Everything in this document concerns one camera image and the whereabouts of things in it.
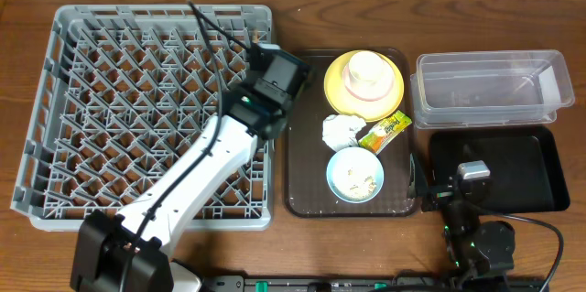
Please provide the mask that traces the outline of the white tissue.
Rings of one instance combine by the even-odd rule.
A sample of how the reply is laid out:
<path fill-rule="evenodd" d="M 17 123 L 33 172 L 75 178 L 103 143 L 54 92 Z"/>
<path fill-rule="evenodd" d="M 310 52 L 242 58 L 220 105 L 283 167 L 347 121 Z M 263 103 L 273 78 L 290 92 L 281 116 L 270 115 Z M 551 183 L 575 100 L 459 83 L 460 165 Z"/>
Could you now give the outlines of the white tissue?
<path fill-rule="evenodd" d="M 358 146 L 356 135 L 366 121 L 355 115 L 331 114 L 323 120 L 322 140 L 333 151 Z"/>

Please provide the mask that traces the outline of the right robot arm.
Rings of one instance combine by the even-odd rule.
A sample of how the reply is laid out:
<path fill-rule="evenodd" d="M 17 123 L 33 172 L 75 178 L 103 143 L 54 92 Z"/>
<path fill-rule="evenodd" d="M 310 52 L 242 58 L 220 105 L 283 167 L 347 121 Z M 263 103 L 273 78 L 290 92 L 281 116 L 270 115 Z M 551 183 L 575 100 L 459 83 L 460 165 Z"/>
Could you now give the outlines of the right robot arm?
<path fill-rule="evenodd" d="M 459 271 L 451 283 L 501 276 L 514 268 L 515 230 L 507 222 L 482 222 L 483 209 L 476 209 L 488 195 L 491 172 L 480 161 L 458 165 L 456 173 L 443 185 L 430 186 L 418 157 L 409 159 L 410 181 L 407 196 L 421 200 L 421 210 L 438 211 L 444 221 L 443 236 L 448 255 Z"/>

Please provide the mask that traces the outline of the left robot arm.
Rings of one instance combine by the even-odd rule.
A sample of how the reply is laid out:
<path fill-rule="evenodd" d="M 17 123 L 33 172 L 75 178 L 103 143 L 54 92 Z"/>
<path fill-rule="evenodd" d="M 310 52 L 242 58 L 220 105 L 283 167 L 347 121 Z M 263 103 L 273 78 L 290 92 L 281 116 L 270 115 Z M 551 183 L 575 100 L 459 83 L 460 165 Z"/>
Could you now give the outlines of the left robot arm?
<path fill-rule="evenodd" d="M 82 223 L 71 270 L 75 291 L 198 291 L 201 279 L 172 255 L 220 185 L 285 129 L 311 68 L 273 44 L 250 48 L 251 72 L 220 94 L 219 111 L 151 188 L 113 217 Z"/>

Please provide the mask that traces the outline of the light blue bowl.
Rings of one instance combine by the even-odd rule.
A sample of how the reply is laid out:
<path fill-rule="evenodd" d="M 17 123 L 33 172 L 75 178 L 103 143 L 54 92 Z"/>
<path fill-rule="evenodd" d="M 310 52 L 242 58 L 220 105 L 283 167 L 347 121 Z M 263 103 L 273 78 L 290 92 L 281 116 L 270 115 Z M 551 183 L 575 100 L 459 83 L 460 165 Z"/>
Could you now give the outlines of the light blue bowl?
<path fill-rule="evenodd" d="M 334 154 L 326 167 L 326 181 L 340 200 L 360 204 L 382 189 L 385 172 L 378 157 L 361 147 L 347 147 Z"/>

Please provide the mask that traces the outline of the wooden chopstick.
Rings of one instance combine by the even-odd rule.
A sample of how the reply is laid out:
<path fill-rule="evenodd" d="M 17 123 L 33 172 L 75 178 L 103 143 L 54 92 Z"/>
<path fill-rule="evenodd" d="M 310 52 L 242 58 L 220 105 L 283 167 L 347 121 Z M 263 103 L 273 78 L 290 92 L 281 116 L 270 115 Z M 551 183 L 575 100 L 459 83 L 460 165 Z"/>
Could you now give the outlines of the wooden chopstick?
<path fill-rule="evenodd" d="M 258 43 L 260 41 L 260 35 L 259 32 L 257 30 L 253 31 L 253 42 L 254 43 Z"/>

